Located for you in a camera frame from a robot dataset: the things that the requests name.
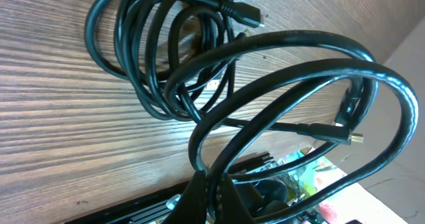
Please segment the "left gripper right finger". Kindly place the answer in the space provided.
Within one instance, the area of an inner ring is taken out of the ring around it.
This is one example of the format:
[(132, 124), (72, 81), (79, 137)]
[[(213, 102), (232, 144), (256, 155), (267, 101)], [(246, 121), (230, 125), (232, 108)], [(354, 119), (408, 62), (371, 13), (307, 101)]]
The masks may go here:
[(218, 224), (256, 224), (228, 174), (218, 186)]

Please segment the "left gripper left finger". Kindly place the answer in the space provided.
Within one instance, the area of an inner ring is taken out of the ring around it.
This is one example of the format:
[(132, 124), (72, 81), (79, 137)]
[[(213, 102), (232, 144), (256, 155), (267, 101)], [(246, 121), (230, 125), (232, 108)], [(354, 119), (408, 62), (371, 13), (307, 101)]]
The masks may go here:
[(163, 224), (205, 224), (207, 218), (207, 178), (196, 171), (180, 200)]

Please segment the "black mounting rail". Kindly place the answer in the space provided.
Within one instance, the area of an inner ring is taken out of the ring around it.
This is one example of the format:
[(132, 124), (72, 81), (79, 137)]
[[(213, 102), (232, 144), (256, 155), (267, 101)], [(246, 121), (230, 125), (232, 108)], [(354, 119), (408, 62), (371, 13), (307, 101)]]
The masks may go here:
[[(240, 158), (233, 164), (229, 173), (240, 174), (258, 171), (273, 160), (270, 153), (251, 154)], [(66, 224), (96, 224), (96, 223), (152, 223), (168, 215), (171, 210), (166, 206), (169, 199), (182, 194), (190, 181), (187, 179), (171, 187), (161, 189), (143, 197), (138, 197), (97, 211), (95, 213), (67, 221)]]

